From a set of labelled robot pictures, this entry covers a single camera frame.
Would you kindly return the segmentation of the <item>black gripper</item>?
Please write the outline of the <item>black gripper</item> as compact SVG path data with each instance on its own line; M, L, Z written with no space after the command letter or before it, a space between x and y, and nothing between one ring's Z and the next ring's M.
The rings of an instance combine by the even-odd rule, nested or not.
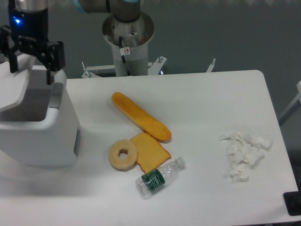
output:
M48 8L25 10L8 8L10 27L0 28L0 52L8 59L10 72L18 71L16 51L37 56L47 70L47 85L54 82L52 73L65 67L64 45L62 41L48 40ZM9 47L9 37L14 46Z

